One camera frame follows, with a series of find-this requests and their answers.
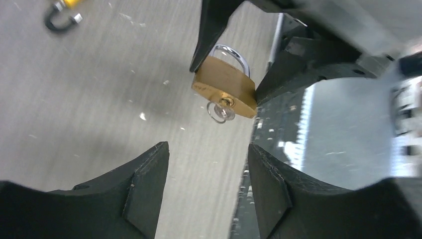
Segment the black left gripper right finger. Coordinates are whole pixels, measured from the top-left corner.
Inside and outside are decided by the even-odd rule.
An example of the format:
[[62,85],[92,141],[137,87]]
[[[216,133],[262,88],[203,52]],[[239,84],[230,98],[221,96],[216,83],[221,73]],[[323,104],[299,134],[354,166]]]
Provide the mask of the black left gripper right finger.
[[317,180],[250,144],[263,239],[419,239],[422,180],[389,177],[349,190]]

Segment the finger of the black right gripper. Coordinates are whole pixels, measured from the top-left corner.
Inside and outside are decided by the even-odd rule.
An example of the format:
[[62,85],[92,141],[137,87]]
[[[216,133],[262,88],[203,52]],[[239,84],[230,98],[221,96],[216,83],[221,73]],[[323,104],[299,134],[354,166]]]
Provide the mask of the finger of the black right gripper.
[[244,0],[203,0],[198,42],[190,65],[197,72],[227,28],[231,15]]
[[324,80],[375,79],[392,62],[391,55],[370,56],[339,39],[283,34],[274,39],[267,73],[256,89],[256,101],[263,104]]

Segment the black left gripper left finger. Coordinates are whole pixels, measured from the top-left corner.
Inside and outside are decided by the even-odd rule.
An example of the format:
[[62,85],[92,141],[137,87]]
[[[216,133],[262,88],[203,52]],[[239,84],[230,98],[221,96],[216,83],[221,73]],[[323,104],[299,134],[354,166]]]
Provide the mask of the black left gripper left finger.
[[3,239],[152,239],[169,166],[169,144],[71,190],[0,183]]

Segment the brass padlock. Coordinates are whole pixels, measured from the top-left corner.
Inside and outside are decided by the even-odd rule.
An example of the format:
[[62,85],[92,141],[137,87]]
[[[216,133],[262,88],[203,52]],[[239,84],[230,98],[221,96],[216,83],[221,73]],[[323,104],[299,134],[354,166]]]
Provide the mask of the brass padlock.
[[[214,57],[214,52],[220,51],[233,57],[242,67],[241,70],[233,65]],[[219,102],[220,99],[230,97],[235,104],[232,107],[236,115],[252,119],[257,114],[255,83],[250,78],[250,68],[245,58],[233,48],[215,45],[203,64],[194,75],[192,89],[209,101]]]

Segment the small silver key with ring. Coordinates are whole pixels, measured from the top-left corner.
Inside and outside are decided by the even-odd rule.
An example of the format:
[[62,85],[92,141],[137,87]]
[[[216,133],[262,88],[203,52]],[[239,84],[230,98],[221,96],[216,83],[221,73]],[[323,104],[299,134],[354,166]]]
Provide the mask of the small silver key with ring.
[[[225,98],[220,99],[219,102],[209,101],[207,103],[206,110],[214,122],[218,124],[223,124],[227,121],[231,121],[235,119],[236,113],[232,108],[234,104],[235,104],[234,99],[230,97],[225,97]],[[215,118],[211,113],[211,110],[210,110],[211,105],[214,105],[213,111],[214,111],[214,114],[217,116],[217,118]]]

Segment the yellow small padlock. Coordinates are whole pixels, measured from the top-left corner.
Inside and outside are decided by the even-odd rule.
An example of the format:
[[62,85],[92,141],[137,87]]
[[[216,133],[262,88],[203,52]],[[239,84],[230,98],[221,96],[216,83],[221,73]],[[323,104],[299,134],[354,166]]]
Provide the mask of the yellow small padlock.
[[55,34],[64,34],[77,27],[83,20],[82,15],[74,11],[80,2],[82,0],[56,0],[44,15],[45,27]]

